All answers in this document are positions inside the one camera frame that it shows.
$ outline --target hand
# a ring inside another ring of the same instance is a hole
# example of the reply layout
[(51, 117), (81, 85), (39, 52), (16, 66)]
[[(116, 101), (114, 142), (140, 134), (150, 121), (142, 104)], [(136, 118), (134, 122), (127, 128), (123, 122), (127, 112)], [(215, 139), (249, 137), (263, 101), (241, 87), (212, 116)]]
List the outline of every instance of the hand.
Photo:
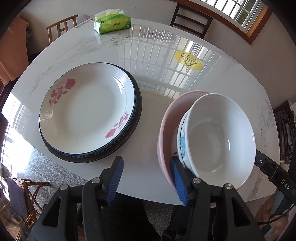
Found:
[[(280, 215), (275, 215), (272, 218), (270, 218), (269, 211), (272, 208), (272, 205), (274, 203), (274, 195), (270, 196), (264, 204), (262, 204), (259, 207), (259, 210), (256, 213), (255, 219), (257, 222), (267, 222), (269, 220), (273, 220), (278, 218)], [(288, 217), (289, 213), (287, 213), (285, 216), (283, 216), (278, 221), (275, 221), (273, 223), (270, 223), (269, 225), (271, 227), (274, 227), (275, 230), (271, 233), (269, 237), (266, 238), (266, 241), (273, 241), (275, 240), (285, 229), (288, 223)]]

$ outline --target black plate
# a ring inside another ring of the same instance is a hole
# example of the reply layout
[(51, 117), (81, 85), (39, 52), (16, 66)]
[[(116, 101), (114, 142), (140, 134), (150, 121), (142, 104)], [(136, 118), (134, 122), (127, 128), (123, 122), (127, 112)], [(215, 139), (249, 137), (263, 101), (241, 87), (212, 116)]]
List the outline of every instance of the black plate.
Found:
[(114, 65), (119, 69), (123, 70), (127, 74), (127, 76), (131, 79), (132, 84), (134, 86), (135, 104), (134, 104), (133, 112), (131, 114), (131, 117), (127, 125), (121, 130), (120, 134), (115, 139), (113, 139), (111, 142), (109, 142), (105, 146), (97, 150), (94, 150), (88, 153), (82, 153), (82, 154), (64, 153), (53, 148), (43, 137), (40, 130), (40, 126), (39, 126), (40, 134), (45, 146), (48, 148), (48, 150), (52, 154), (54, 154), (58, 158), (61, 158), (62, 160), (65, 160), (65, 161), (76, 162), (76, 163), (86, 163), (86, 162), (92, 162), (92, 161), (102, 159), (106, 156), (109, 156), (116, 150), (118, 150), (129, 139), (129, 137), (132, 135), (132, 133), (136, 129), (138, 122), (140, 120), (141, 112), (142, 112), (142, 96), (141, 96), (139, 86), (136, 80), (134, 79), (134, 77), (128, 71), (126, 71), (125, 69), (115, 64), (111, 64), (111, 65)]

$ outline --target gray speckled floor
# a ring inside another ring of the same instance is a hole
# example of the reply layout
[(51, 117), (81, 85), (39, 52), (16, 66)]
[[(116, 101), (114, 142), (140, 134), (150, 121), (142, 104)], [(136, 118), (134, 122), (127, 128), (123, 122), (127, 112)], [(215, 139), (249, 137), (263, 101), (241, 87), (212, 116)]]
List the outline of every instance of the gray speckled floor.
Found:
[[(9, 127), (3, 142), (1, 164), (5, 172), (0, 182), (5, 182), (7, 176), (31, 179), (33, 181), (48, 181), (50, 186), (42, 187), (37, 196), (37, 202), (43, 206), (47, 204), (58, 187), (67, 183), (70, 186), (83, 185), (87, 180), (69, 172), (65, 168), (51, 161), (32, 147), (15, 129)], [(247, 202), (247, 206), (255, 215), (259, 206), (266, 198)], [(170, 223), (173, 205), (143, 201), (149, 221), (159, 235)]]

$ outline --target table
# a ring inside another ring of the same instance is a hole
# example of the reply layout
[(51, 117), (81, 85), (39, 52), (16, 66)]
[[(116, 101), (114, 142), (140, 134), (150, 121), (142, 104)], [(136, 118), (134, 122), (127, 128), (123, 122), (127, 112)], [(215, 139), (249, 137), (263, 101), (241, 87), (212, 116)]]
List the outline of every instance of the table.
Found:
[[(279, 163), (276, 123), (260, 83), (238, 62), (210, 43), (160, 23), (132, 19), (131, 29), (98, 35), (89, 19), (50, 44), (24, 71), (9, 95), (3, 115), (38, 151), (87, 180), (100, 175), (116, 155), (125, 166), (118, 192), (133, 197), (181, 204), (164, 179), (157, 160), (157, 136), (169, 104), (181, 93), (204, 90), (226, 95), (246, 113), (256, 148)], [(198, 57), (203, 68), (194, 71), (173, 57), (176, 50)], [(38, 116), (50, 86), (70, 69), (91, 62), (108, 62), (129, 71), (140, 86), (143, 108), (131, 138), (112, 155), (79, 164), (54, 156), (42, 142)], [(254, 166), (239, 189), (245, 201), (274, 193), (275, 186)]]

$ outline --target wooden window frame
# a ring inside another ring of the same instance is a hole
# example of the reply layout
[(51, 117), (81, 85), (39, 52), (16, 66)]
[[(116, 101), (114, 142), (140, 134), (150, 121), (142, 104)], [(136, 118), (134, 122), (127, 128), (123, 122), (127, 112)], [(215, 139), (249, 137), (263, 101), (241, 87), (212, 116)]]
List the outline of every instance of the wooden window frame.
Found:
[(233, 23), (231, 23), (229, 20), (221, 16), (220, 14), (214, 12), (213, 10), (204, 7), (198, 3), (192, 2), (190, 0), (170, 0), (172, 2), (180, 3), (182, 5), (188, 6), (190, 8), (193, 8), (195, 10), (201, 11), (212, 18), (218, 20), (219, 22), (225, 24), (227, 27), (232, 29), (234, 32), (236, 32), (238, 35), (240, 35), (245, 41), (247, 41), (249, 44), (252, 44), (252, 42), (255, 40), (255, 38), (258, 36), (258, 34), (263, 29), (264, 25), (266, 24), (267, 20), (272, 14), (272, 10), (268, 8), (267, 5), (263, 5), (261, 11), (259, 12), (258, 16), (256, 17), (255, 21), (251, 25), (250, 29), (244, 33), (239, 27), (235, 26)]

